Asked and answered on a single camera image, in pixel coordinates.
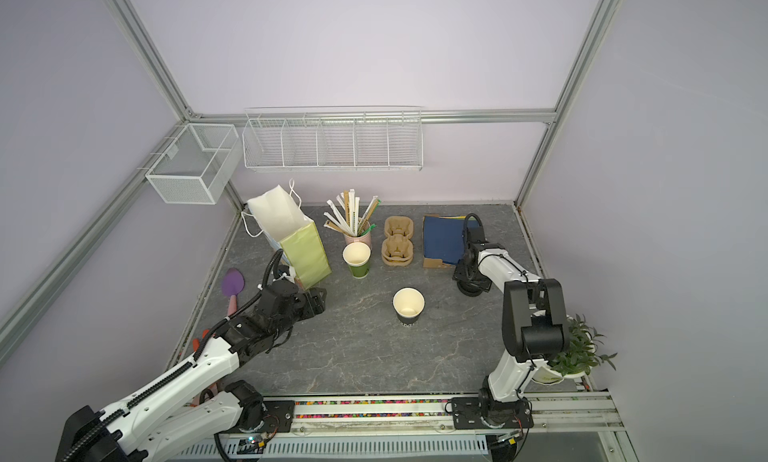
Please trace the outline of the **black paper cup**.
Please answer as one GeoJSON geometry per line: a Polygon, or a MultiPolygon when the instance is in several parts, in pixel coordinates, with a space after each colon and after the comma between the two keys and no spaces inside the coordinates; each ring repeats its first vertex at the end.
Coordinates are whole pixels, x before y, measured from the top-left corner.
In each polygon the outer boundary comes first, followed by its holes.
{"type": "Polygon", "coordinates": [[[425,308],[423,294],[415,288],[405,287],[393,296],[393,308],[398,320],[405,326],[413,325],[425,308]]]}

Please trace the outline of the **green paper cup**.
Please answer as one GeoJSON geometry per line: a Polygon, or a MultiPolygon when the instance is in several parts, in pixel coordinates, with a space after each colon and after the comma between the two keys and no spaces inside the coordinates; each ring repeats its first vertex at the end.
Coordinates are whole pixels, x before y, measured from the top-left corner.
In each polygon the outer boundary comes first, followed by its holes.
{"type": "Polygon", "coordinates": [[[343,259],[352,276],[356,279],[365,278],[370,271],[371,248],[364,242],[353,242],[344,248],[343,259]]]}

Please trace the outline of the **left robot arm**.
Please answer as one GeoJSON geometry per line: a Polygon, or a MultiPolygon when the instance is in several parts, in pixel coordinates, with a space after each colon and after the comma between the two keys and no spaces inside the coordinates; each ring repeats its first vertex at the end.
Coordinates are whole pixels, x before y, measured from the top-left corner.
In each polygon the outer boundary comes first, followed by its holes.
{"type": "Polygon", "coordinates": [[[327,291],[268,283],[217,322],[184,360],[132,394],[94,410],[84,406],[65,422],[59,461],[165,461],[229,429],[261,431],[267,408],[245,381],[232,382],[195,407],[187,404],[260,353],[287,342],[293,326],[324,312],[327,291]]]}

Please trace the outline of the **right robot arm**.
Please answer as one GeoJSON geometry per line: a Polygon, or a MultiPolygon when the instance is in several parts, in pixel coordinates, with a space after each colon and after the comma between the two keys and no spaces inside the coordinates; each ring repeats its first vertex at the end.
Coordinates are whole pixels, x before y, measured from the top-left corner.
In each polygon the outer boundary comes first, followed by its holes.
{"type": "Polygon", "coordinates": [[[453,279],[461,293],[477,297],[491,288],[503,296],[501,332],[504,352],[479,391],[481,416],[501,423],[524,411],[524,391],[548,361],[570,344],[563,288],[522,267],[498,243],[488,241],[479,217],[466,216],[463,254],[453,279]]]}

